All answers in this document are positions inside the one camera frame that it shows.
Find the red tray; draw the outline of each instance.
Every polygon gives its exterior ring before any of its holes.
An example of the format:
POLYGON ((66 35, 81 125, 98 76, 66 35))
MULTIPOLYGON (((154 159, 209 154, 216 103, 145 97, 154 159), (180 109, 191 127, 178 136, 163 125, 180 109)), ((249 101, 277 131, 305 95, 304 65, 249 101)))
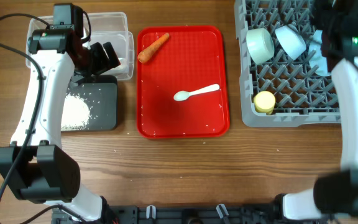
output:
POLYGON ((170 38, 146 64, 137 61, 137 130, 146 138, 203 138, 229 129, 223 40, 213 26, 151 27, 137 36, 137 54, 170 38), (175 101, 181 90, 221 89, 175 101))

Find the white powder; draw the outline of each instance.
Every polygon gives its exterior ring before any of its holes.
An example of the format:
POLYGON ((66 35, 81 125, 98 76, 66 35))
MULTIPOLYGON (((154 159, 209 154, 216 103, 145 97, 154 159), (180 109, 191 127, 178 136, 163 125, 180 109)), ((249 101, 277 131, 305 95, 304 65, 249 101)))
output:
POLYGON ((89 123, 90 113, 84 98, 67 95, 63 107, 62 131, 85 129, 89 123))

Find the wooden tabletop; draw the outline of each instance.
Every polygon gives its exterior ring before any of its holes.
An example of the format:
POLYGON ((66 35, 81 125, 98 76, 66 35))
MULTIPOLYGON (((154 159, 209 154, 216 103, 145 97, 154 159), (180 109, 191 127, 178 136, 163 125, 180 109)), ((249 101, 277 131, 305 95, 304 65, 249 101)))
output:
MULTIPOLYGON (((63 149, 81 168, 81 181, 110 205, 240 205, 311 188, 339 170, 340 125, 249 128, 241 118, 240 51, 234 1, 74 2, 87 12, 125 12, 136 37, 145 27, 212 25, 223 34, 231 126, 220 138, 151 141, 135 126, 136 75, 119 83, 119 125, 113 131, 63 133, 63 149)), ((53 14, 48 0, 0 0, 0 16, 53 14)), ((29 20, 0 23, 0 41, 25 50, 29 20)), ((0 146, 19 122, 30 71, 24 58, 0 48, 0 146)), ((0 217, 18 223, 45 208, 18 201, 8 189, 0 217)), ((36 223, 50 223, 50 214, 36 223)))

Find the clear plastic container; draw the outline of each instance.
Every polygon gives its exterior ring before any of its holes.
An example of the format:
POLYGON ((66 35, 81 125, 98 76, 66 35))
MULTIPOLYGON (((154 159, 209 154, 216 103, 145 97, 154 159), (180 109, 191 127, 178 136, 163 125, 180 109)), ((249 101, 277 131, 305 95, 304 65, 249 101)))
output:
MULTIPOLYGON (((132 33, 128 31, 127 16, 123 12, 102 12, 89 13, 89 21, 91 22, 91 40, 83 44, 88 47, 96 42, 104 44, 111 42, 121 65, 104 72, 102 75, 114 75, 118 80, 129 80, 134 73, 135 48, 134 38, 132 33)), ((53 24, 53 16, 43 16, 41 19, 53 24)), ((31 19, 29 31, 27 33, 27 40, 36 29, 44 29, 45 24, 31 19)), ((84 16, 85 33, 88 33, 88 21, 84 16)), ((30 55, 28 46, 26 44, 26 53, 30 55)), ((30 62, 26 59, 25 64, 31 67, 30 62)))

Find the spoon handle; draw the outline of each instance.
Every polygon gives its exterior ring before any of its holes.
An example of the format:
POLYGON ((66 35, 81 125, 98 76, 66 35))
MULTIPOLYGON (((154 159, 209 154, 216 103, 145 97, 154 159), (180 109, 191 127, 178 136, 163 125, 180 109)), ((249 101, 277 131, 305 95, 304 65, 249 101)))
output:
POLYGON ((214 84, 214 85, 210 85, 204 88, 201 88, 199 90, 196 91, 192 91, 189 93, 189 96, 193 96, 193 95, 197 95, 197 94, 202 94, 202 93, 209 93, 212 91, 216 91, 219 90, 221 87, 219 86, 219 84, 214 84))

